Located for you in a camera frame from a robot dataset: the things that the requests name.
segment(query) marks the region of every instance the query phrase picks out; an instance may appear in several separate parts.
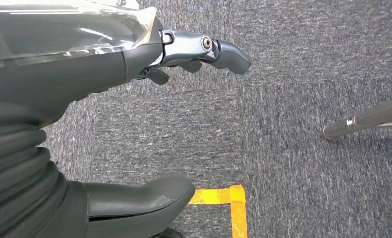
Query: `screw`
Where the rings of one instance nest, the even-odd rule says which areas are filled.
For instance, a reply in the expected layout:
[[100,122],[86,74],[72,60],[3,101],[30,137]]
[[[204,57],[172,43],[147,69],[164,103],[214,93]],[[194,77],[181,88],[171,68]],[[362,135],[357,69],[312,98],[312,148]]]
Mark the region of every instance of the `screw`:
[[212,49],[212,40],[208,36],[203,36],[202,46],[205,51],[210,51]]

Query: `yellow tape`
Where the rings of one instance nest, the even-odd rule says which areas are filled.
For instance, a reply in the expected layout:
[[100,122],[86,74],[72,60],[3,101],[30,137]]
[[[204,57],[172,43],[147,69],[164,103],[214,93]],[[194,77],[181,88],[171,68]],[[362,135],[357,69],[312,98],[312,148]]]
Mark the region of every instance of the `yellow tape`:
[[241,185],[231,186],[232,238],[248,238],[245,191]]
[[232,238],[248,238],[245,191],[241,185],[222,189],[198,189],[189,205],[231,204]]

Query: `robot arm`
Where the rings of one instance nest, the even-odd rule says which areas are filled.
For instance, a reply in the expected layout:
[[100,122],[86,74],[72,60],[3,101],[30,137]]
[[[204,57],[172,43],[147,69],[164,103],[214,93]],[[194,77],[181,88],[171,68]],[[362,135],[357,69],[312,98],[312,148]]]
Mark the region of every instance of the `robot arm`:
[[87,0],[0,0],[0,237],[148,238],[192,198],[182,175],[140,187],[67,181],[37,147],[40,128],[91,93],[149,78],[162,67],[202,64],[244,74],[250,61],[231,43],[165,30],[154,8]]
[[0,0],[0,123],[17,119],[41,128],[91,93],[133,79],[164,84],[169,76],[160,68],[197,72],[202,63],[237,74],[250,66],[231,43],[165,30],[153,7]]

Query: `gray carpet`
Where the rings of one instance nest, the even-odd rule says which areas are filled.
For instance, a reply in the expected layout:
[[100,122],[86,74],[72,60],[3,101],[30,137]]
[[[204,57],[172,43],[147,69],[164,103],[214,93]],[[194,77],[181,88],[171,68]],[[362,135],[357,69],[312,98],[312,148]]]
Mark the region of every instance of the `gray carpet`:
[[[392,98],[392,0],[149,0],[166,27],[234,42],[244,76],[167,70],[70,106],[46,128],[69,179],[139,185],[180,172],[242,183],[249,237],[392,238],[392,129],[340,142],[336,119]],[[230,238],[230,208],[189,206],[186,238]]]

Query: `clear plastic cover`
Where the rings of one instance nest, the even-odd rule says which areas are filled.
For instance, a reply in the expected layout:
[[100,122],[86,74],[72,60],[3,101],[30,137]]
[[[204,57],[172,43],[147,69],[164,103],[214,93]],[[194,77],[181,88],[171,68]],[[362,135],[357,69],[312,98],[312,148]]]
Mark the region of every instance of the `clear plastic cover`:
[[148,43],[154,7],[131,10],[90,0],[0,0],[0,65],[127,51]]

